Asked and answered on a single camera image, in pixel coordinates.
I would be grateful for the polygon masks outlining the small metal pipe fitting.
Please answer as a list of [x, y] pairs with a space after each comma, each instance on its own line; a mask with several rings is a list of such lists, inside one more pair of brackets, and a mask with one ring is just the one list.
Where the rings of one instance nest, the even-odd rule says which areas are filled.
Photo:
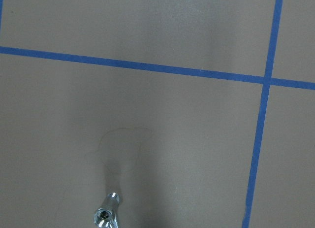
[[118, 228], [118, 207], [120, 197], [117, 193], [109, 193], [101, 207], [94, 214], [94, 224], [98, 228]]

